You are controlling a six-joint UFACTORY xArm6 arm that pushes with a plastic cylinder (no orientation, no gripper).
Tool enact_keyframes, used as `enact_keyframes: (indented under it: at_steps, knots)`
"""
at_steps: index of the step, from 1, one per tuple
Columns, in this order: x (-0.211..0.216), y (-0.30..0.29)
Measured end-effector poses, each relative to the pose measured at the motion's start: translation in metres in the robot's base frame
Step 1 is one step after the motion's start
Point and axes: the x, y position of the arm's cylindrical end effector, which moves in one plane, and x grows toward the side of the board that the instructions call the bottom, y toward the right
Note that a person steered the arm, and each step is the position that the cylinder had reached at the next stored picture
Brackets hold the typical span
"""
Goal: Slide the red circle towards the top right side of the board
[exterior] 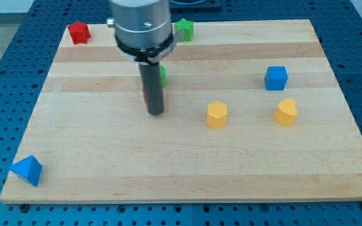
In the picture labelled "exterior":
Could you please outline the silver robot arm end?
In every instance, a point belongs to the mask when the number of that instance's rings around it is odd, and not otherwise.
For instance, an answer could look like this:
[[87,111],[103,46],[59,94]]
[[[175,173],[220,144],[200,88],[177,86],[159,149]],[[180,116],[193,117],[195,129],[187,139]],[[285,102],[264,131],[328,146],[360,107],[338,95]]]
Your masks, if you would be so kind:
[[110,0],[117,47],[128,60],[154,65],[168,56],[185,31],[174,31],[169,0]]

